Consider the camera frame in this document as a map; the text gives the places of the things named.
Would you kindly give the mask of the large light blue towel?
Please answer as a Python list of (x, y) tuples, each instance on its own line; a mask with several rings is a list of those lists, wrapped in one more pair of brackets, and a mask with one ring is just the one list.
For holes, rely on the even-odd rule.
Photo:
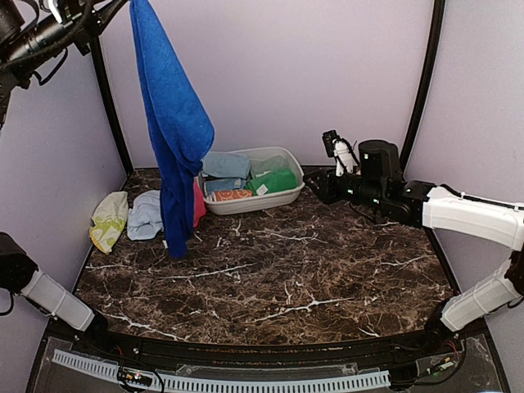
[(203, 159), (202, 172), (214, 178), (247, 179), (251, 169), (250, 159), (242, 154), (210, 152)]

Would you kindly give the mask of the dark blue towel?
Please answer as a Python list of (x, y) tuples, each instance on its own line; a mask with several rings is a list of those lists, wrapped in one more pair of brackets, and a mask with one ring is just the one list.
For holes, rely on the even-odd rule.
[(194, 231), (194, 178), (215, 130), (148, 1), (130, 4), (130, 19), (151, 146), (160, 170), (160, 213), (169, 253), (187, 254)]

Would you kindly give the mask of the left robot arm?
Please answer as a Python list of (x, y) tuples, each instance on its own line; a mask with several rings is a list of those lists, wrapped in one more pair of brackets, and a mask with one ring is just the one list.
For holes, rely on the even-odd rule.
[[(126, 174), (133, 164), (124, 141), (102, 55), (100, 35), (126, 5), (116, 1), (31, 1), (34, 19), (26, 23), (16, 2), (1, 3), (1, 116), (7, 115), (11, 92), (27, 89), (31, 79), (49, 81), (38, 68), (58, 57), (65, 61), (71, 45), (93, 58), (99, 90), (113, 139)], [(84, 333), (84, 344), (98, 357), (115, 351), (115, 338), (98, 311), (83, 303), (45, 274), (7, 233), (1, 235), (1, 288), (10, 297), (23, 296), (36, 309)]]

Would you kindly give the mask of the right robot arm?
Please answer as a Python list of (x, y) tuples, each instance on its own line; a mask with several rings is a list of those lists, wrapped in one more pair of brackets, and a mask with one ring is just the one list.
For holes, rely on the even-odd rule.
[(400, 224), (444, 229), (499, 243), (511, 250), (507, 261), (462, 294), (443, 301), (418, 337), (418, 348), (435, 355), (458, 332), (500, 307), (523, 300), (523, 206), (455, 191), (448, 185), (404, 180), (398, 148), (384, 140), (352, 147), (336, 131), (322, 136), (335, 169), (304, 177), (325, 204), (348, 201)]

